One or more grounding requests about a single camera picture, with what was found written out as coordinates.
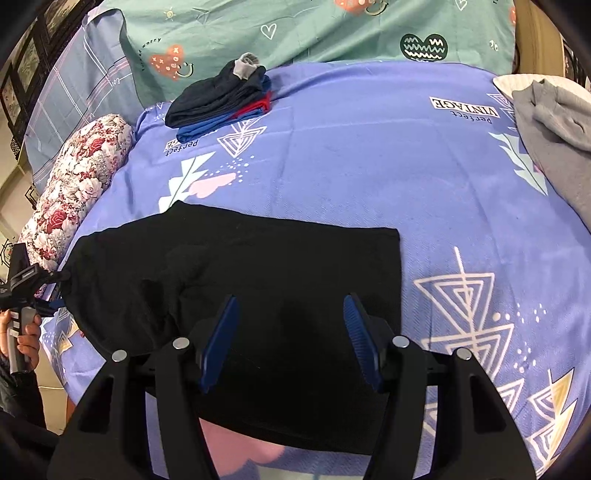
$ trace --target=blue gripper pad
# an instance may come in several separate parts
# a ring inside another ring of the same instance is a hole
[[[203,349],[202,374],[199,381],[202,393],[207,393],[209,388],[217,383],[238,326],[238,317],[238,301],[236,297],[230,297],[224,305],[223,312],[219,316],[219,321],[206,347]]]
[[[361,302],[347,295],[343,301],[343,317],[361,373],[374,391],[380,392],[384,379],[379,371],[379,352],[366,325],[369,318]]]

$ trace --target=black cloth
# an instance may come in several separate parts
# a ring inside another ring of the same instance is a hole
[[[234,75],[234,60],[215,77],[199,80],[183,90],[164,119],[170,128],[186,127],[224,113],[231,113],[262,99],[266,69],[259,66],[247,80]]]
[[[0,353],[0,478],[45,480],[58,435],[45,429],[34,372],[12,376]]]
[[[400,238],[175,203],[80,238],[66,306],[105,357],[151,352],[237,297],[239,326],[204,419],[307,449],[370,453],[385,398],[365,384],[343,320],[356,292],[400,332]]]
[[[11,375],[8,359],[0,353],[0,408],[16,419],[44,429],[43,400],[35,372]]]

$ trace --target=blue cloth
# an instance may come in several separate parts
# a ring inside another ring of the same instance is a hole
[[[262,79],[262,92],[263,97],[267,94],[267,92],[271,89],[271,79],[268,75],[265,75]],[[190,141],[197,140],[198,138],[208,134],[209,132],[213,132],[220,127],[225,125],[231,125],[239,121],[248,120],[250,118],[254,118],[256,116],[263,114],[262,108],[254,109],[250,112],[245,113],[244,115],[240,115],[236,118],[232,118],[234,114],[236,114],[238,110],[234,110],[230,113],[224,113],[223,115],[218,115],[212,118],[208,118],[203,122],[198,122],[196,124],[187,125],[185,127],[181,127],[178,129],[177,132],[177,140],[181,143],[188,143]]]
[[[163,122],[167,104],[142,114],[128,162],[72,245],[176,200],[397,228],[402,331],[432,351],[473,349],[542,471],[591,404],[591,235],[533,169],[494,74],[413,61],[296,63],[268,74],[270,113],[199,142],[178,143]],[[62,310],[41,340],[78,401],[103,359],[73,325]],[[429,470],[435,402],[430,390],[417,476]],[[153,398],[146,417],[162,475]],[[311,479],[363,476],[367,465],[366,456],[289,448],[265,467]],[[261,468],[246,461],[225,480],[260,480]]]

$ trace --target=stack of folded clothes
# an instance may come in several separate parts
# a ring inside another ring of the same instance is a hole
[[[271,80],[252,53],[229,61],[215,77],[185,88],[165,118],[178,128],[177,140],[190,142],[224,125],[267,113],[271,109]]]

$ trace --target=silver bolt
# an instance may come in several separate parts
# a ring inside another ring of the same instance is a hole
[[[472,358],[472,352],[464,347],[457,349],[456,355],[460,357],[462,360],[469,360],[470,358]]]
[[[398,348],[406,348],[410,345],[410,341],[403,335],[398,335],[392,339],[394,346]]]
[[[111,358],[113,359],[114,362],[122,362],[123,360],[125,360],[127,358],[127,352],[125,350],[117,350],[117,351],[113,352],[113,355],[111,355]]]
[[[173,347],[175,347],[177,350],[182,350],[184,348],[187,348],[190,343],[191,342],[189,342],[188,338],[178,337],[177,339],[174,340]]]

